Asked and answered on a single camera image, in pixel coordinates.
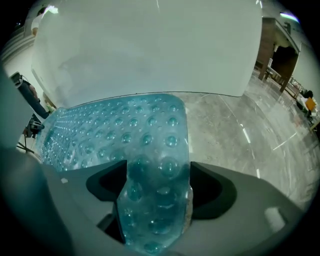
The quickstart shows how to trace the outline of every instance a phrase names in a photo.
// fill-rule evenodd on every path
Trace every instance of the wall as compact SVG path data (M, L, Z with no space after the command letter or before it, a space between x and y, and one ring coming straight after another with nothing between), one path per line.
M320 102L320 65L312 48L302 43L293 77Z
M45 99L43 97L43 89L40 87L35 76L31 72L33 47L29 47L16 55L13 59L5 63L4 70L8 77L13 75L15 72L21 73L27 78L30 84L32 84L40 99L40 104L47 110Z
M300 54L293 71L295 78L302 86L311 90L315 99L320 102L320 65L313 53L312 46L306 37L300 24L280 16L280 12L287 12L280 3L276 1L263 1L262 15L263 17L273 17L282 26L285 23L291 25L291 37L300 48Z
M59 0L32 69L57 106L136 93L241 96L261 37L253 0Z
M276 1L263 1L262 16L275 18L283 27L286 23L291 25L291 37L298 48L300 48L301 43L311 46L308 38L306 37L300 24L294 20L284 18L280 13L287 13L287 10L282 4Z

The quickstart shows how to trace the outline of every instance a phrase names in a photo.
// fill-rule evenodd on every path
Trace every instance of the blue rubber mat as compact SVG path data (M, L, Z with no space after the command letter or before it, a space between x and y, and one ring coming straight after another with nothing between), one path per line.
M59 172L127 160L117 200L128 247L158 254L182 232L189 188L187 119L169 94L106 99L58 109L37 136L44 164Z

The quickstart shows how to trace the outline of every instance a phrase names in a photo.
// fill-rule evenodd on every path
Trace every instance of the white backdrop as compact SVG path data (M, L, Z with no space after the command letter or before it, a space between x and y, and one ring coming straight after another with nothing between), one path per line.
M257 58L255 0L59 0L34 43L32 72L73 107L151 92L241 96Z

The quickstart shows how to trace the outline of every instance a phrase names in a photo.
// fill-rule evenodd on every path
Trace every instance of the person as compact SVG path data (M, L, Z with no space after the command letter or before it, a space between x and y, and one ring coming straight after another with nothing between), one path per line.
M40 117L46 119L50 112L46 111L40 104L40 99L38 98L36 89L28 81L24 80L23 76L19 72L14 73L10 78L33 110Z
M31 23L31 32L32 32L32 35L36 36L37 35L37 32L38 32L38 28L39 28L39 25L40 25L40 21L44 15L44 12L46 10L47 7L42 7L36 17L33 19L32 23Z

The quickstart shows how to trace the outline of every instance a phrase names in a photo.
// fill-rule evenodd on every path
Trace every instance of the marble floor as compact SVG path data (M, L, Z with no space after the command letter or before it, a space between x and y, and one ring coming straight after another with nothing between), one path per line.
M186 107L189 159L264 179L306 209L320 146L295 101L252 74L242 97L175 92Z

